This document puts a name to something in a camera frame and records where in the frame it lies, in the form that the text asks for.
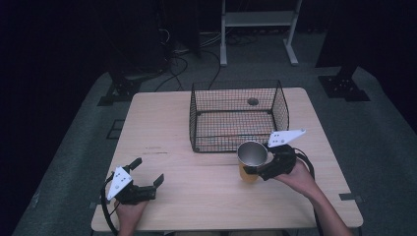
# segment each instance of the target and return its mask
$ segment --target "wire basket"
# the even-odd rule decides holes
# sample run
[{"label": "wire basket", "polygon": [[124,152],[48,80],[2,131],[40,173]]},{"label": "wire basket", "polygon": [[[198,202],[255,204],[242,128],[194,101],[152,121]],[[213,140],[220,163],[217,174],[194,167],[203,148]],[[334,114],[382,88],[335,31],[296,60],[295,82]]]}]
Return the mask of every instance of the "wire basket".
[{"label": "wire basket", "polygon": [[279,81],[194,83],[190,141],[194,152],[232,152],[244,142],[268,142],[288,130],[289,114]]}]

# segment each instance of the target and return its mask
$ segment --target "person's hand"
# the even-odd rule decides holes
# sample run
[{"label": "person's hand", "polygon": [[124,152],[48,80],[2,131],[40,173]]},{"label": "person's hand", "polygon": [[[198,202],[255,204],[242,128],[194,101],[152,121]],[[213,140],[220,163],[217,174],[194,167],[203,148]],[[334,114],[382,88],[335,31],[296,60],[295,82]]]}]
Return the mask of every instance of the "person's hand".
[{"label": "person's hand", "polygon": [[119,205],[118,201],[114,203],[114,206],[117,207],[116,213],[120,223],[119,236],[131,236],[134,234],[148,202],[140,202],[137,205]]},{"label": "person's hand", "polygon": [[281,181],[309,199],[317,213],[325,235],[353,235],[316,184],[303,161],[297,158],[291,173],[278,175],[274,179]]},{"label": "person's hand", "polygon": [[291,189],[307,198],[311,198],[315,192],[320,191],[306,165],[298,158],[291,173],[280,174],[275,176],[274,179],[288,185]]}]

